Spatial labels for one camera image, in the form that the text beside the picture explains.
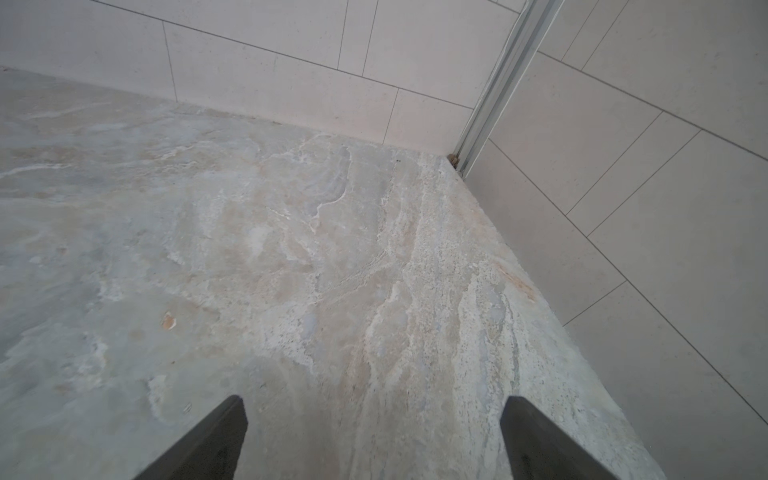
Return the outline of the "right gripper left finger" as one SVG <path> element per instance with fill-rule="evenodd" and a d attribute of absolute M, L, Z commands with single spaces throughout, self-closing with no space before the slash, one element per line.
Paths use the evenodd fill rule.
<path fill-rule="evenodd" d="M 231 395 L 135 480 L 234 478 L 248 428 L 243 399 Z"/>

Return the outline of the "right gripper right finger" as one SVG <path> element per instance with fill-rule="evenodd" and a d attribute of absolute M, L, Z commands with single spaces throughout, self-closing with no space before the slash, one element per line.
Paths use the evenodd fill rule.
<path fill-rule="evenodd" d="M 500 428 L 515 480 L 616 479 L 612 472 L 522 396 L 507 398 Z"/>

